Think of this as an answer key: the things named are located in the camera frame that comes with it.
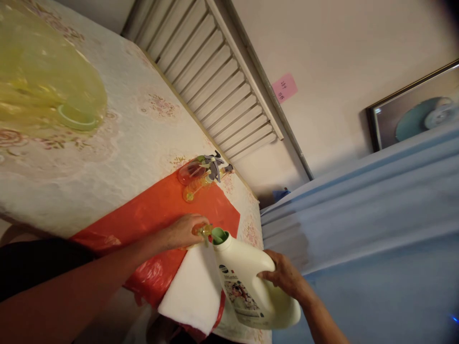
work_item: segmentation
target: table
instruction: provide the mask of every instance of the table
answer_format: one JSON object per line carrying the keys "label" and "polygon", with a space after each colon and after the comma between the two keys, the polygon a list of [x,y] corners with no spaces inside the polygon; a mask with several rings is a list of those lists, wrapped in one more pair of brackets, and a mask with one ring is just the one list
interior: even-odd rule
{"label": "table", "polygon": [[[108,106],[85,145],[42,142],[0,127],[0,214],[69,238],[215,145],[134,43],[51,0],[27,5],[98,70]],[[232,174],[219,187],[240,213],[238,239],[262,248],[258,201]],[[232,309],[215,333],[270,343],[271,332],[239,324]]]}

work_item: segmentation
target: framed picture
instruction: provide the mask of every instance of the framed picture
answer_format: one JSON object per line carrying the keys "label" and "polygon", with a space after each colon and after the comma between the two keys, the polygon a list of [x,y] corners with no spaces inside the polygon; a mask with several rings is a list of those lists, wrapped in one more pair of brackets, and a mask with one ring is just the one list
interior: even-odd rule
{"label": "framed picture", "polygon": [[373,150],[459,120],[459,60],[366,108]]}

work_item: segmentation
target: sticky note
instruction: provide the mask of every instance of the sticky note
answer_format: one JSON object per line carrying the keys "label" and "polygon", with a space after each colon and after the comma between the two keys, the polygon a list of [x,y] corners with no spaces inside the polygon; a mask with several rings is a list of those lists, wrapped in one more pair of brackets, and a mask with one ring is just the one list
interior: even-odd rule
{"label": "sticky note", "polygon": [[274,94],[276,94],[277,100],[279,101],[279,104],[282,104],[288,98],[290,98],[296,92],[298,92],[295,80],[293,79],[293,76],[290,73],[285,74],[274,84],[272,84],[272,86]]}

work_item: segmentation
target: hand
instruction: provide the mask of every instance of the hand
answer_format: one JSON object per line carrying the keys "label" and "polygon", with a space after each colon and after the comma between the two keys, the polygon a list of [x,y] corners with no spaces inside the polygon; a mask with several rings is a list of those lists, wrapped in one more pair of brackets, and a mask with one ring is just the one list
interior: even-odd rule
{"label": "hand", "polygon": [[202,236],[191,233],[194,226],[209,224],[209,220],[200,214],[186,214],[175,221],[171,226],[161,230],[159,235],[164,240],[164,250],[187,247],[204,241]]}
{"label": "hand", "polygon": [[258,277],[271,281],[275,287],[280,287],[287,295],[297,300],[315,295],[304,277],[292,265],[290,259],[271,250],[265,250],[265,252],[276,264],[276,270],[260,272]]}

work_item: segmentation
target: white cloth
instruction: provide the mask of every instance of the white cloth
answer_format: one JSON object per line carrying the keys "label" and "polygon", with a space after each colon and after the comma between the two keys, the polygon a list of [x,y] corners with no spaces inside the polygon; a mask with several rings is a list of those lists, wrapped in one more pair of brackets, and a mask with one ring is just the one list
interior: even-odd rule
{"label": "white cloth", "polygon": [[217,320],[221,284],[211,245],[188,251],[158,312],[209,335]]}

